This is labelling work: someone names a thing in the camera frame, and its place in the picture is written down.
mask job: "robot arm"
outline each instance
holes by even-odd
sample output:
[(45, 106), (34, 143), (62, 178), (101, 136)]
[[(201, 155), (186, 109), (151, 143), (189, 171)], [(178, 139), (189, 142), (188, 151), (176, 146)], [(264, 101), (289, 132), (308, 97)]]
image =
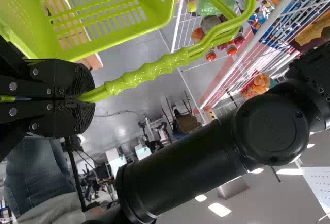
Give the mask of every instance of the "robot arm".
[[(0, 91), (10, 96), (0, 103), (1, 160), (26, 132), (68, 137), (88, 128), (95, 104), (75, 98), (95, 88), (83, 65), (56, 59), (24, 65), (3, 40), (0, 46)], [(326, 44), (304, 55), (291, 64), (288, 80), (246, 101), (226, 119), (121, 167), (116, 180), (121, 208), (104, 223), (152, 223), (255, 168), (298, 158), (309, 133), (330, 126), (329, 54)]]

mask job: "shopping basket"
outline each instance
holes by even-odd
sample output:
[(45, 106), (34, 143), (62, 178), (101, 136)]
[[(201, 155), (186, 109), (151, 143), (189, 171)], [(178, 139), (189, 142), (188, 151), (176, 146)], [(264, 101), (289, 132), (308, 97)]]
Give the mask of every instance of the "shopping basket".
[(77, 61), (165, 26), (177, 0), (0, 0), (0, 35), (28, 58)]
[[(1, 0), (0, 35), (29, 58), (76, 61), (165, 26), (177, 0)], [(248, 20), (256, 0), (245, 0), (237, 16), (222, 0), (211, 0), (228, 21), (214, 27), (200, 43), (144, 64), (134, 72), (84, 93), (97, 102), (153, 80), (201, 58), (207, 50), (232, 40)]]
[(84, 102), (98, 102), (200, 59), (210, 48), (232, 40), (240, 26), (251, 16), (256, 5), (256, 0), (245, 0), (245, 10), (243, 14), (237, 16), (222, 0), (210, 1), (225, 15), (228, 21), (213, 27), (200, 43), (181, 48), (176, 53), (165, 55), (156, 62), (146, 63), (136, 71), (124, 73), (118, 79), (105, 82), (101, 87), (82, 94), (79, 99)]

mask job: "metal pole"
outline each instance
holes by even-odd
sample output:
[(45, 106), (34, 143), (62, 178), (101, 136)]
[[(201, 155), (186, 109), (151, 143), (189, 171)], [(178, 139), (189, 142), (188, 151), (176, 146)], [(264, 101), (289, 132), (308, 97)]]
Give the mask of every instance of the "metal pole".
[(170, 110), (170, 113), (171, 113), (171, 116), (172, 116), (172, 120), (174, 121), (174, 117), (173, 117), (172, 109), (171, 109), (170, 104), (169, 104), (169, 100), (167, 99), (167, 97), (165, 99), (166, 99), (167, 106), (169, 107), (169, 110)]
[(81, 209), (84, 212), (86, 210), (86, 204), (85, 204), (85, 200), (84, 200), (84, 196), (83, 196), (83, 191), (81, 190), (81, 186), (80, 186), (77, 166), (76, 166), (76, 163), (74, 161), (74, 157), (73, 157), (73, 153), (72, 153), (72, 146), (71, 146), (72, 144), (71, 144), (70, 137), (65, 138), (65, 144), (67, 146), (67, 152), (68, 152), (70, 162), (71, 162), (74, 181), (76, 182), (76, 188), (77, 188), (79, 200), (80, 200), (80, 203), (81, 203)]
[(150, 127), (150, 124), (149, 124), (149, 120), (147, 117), (145, 117), (145, 123), (149, 129), (149, 132), (150, 132), (150, 137), (151, 137), (151, 141), (154, 141), (155, 140), (155, 137), (154, 137), (154, 134), (153, 134), (153, 131), (151, 130), (151, 127)]
[(269, 18), (263, 23), (263, 25), (259, 28), (258, 32), (254, 35), (252, 40), (246, 46), (242, 54), (238, 57), (238, 59), (234, 62), (234, 64), (230, 67), (229, 71), (226, 73), (224, 77), (220, 80), (217, 86), (213, 89), (211, 94), (206, 98), (206, 100), (201, 104), (200, 108), (204, 108), (210, 99), (214, 96), (214, 94), (218, 91), (218, 89), (223, 85), (223, 83), (227, 80), (227, 78), (234, 72), (234, 70), (239, 66), (239, 64), (243, 61), (245, 56), (252, 50), (252, 48), (256, 45), (256, 43), (262, 38), (262, 36), (267, 32), (269, 27), (276, 21), (279, 15), (284, 11), (284, 9), (288, 6), (292, 0), (281, 0), (280, 4), (276, 6), (273, 10), (272, 14)]
[(176, 23), (175, 23), (175, 29), (174, 29), (174, 35), (173, 35), (173, 43), (172, 43), (171, 53), (174, 53), (175, 44), (176, 44), (176, 37), (177, 37), (177, 32), (179, 30), (181, 13), (182, 13), (182, 7), (183, 7), (183, 4), (184, 4), (184, 1), (185, 0), (180, 0), (180, 3), (179, 3), (179, 10), (178, 10), (178, 16), (176, 18)]
[(171, 123), (170, 123), (169, 119), (168, 119), (168, 118), (167, 118), (167, 116), (166, 116), (166, 113), (165, 113), (165, 111), (164, 111), (164, 108), (163, 108), (163, 107), (161, 107), (161, 109), (163, 110), (164, 116), (165, 116), (165, 118), (166, 118), (167, 122), (168, 122), (168, 123), (169, 123), (169, 125), (170, 125), (171, 131), (173, 132), (173, 129), (172, 129), (172, 125), (171, 125)]
[(188, 102), (188, 105), (189, 105), (189, 108), (190, 108), (190, 112), (192, 113), (192, 108), (191, 108), (191, 104), (190, 104), (189, 97), (188, 97), (188, 95), (187, 95), (186, 90), (185, 90), (184, 92), (185, 92), (185, 95), (186, 95), (186, 98), (187, 98), (187, 102)]
[(187, 105), (186, 105), (185, 101), (184, 101), (184, 100), (182, 100), (182, 102), (184, 103), (184, 105), (185, 105), (186, 109), (187, 109), (187, 110), (188, 110), (188, 112), (190, 113), (190, 110), (188, 109), (188, 107), (187, 107)]

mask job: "wire shelf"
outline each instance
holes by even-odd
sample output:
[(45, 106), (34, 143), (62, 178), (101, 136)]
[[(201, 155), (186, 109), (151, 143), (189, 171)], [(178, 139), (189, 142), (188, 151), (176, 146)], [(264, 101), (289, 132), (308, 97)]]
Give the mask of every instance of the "wire shelf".
[[(229, 57), (226, 52), (216, 50), (215, 61), (232, 60), (233, 63), (203, 102), (199, 102), (191, 94), (194, 102), (200, 103), (199, 112), (204, 107), (209, 109), (219, 106), (220, 101), (229, 97), (228, 91), (233, 96), (240, 93), (256, 74), (266, 73), (272, 78), (284, 75), (288, 64), (300, 54), (290, 45), (290, 42), (303, 28), (319, 18), (330, 7), (330, 0), (295, 1), (290, 8), (287, 8), (292, 0), (281, 0), (255, 34), (248, 23), (244, 24), (244, 31), (247, 31), (244, 34), (246, 42), (239, 50), (239, 55)], [(235, 12), (240, 12), (237, 6), (235, 6)], [(187, 11), (185, 0), (178, 2), (177, 14), (174, 18), (173, 39), (170, 42), (164, 40), (171, 53), (193, 44), (191, 33), (200, 27), (202, 20), (201, 16), (193, 16)], [(210, 63), (214, 62), (199, 61), (197, 64), (180, 70), (188, 90), (189, 82), (185, 80), (185, 72), (192, 69), (198, 71), (200, 66)]]
[(276, 74), (285, 70), (288, 63), (300, 54), (295, 51), (290, 42), (298, 35), (298, 32), (301, 32), (302, 28), (312, 23), (329, 9), (330, 0), (297, 1), (301, 2), (300, 6), (293, 5), (277, 18), (273, 17), (275, 24), (269, 24), (269, 27), (266, 28), (266, 32), (261, 36), (261, 43), (250, 42), (252, 44), (248, 45), (247, 48), (251, 48), (251, 50), (236, 58), (235, 67), (232, 67), (223, 76), (220, 81), (221, 84), (216, 87), (215, 91), (202, 103), (200, 108), (205, 106), (215, 107), (224, 98), (227, 90), (232, 94), (240, 92), (254, 78), (256, 73), (267, 73), (271, 77), (276, 76)]
[[(286, 76), (284, 75), (286, 71), (276, 75), (274, 80), (276, 83), (280, 83), (286, 80)], [(223, 98), (216, 107), (212, 108), (212, 112), (216, 115), (217, 119), (221, 120), (227, 115), (230, 115), (237, 107), (240, 107), (244, 104), (245, 99), (244, 97), (237, 93), (233, 94), (233, 92), (227, 91), (225, 98)]]

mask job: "green plastic handle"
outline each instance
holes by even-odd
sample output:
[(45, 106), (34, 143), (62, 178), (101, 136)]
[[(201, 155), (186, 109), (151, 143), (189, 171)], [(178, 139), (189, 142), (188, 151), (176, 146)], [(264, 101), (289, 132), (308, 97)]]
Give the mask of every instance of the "green plastic handle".
[(186, 66), (198, 60), (210, 48), (233, 39), (239, 27), (251, 16), (256, 5), (256, 0), (246, 0), (246, 9), (243, 14), (236, 16), (223, 1), (211, 1), (219, 10), (224, 11), (223, 14), (226, 17), (228, 16), (227, 18), (230, 18), (230, 20), (212, 28), (200, 43), (184, 47), (174, 54), (165, 55), (156, 62), (146, 63), (136, 71), (124, 73), (118, 79), (107, 81), (101, 87), (82, 94), (79, 99), (84, 102), (99, 102), (110, 96), (118, 95), (121, 91), (135, 88), (145, 81), (152, 81), (162, 74), (171, 73), (178, 67)]

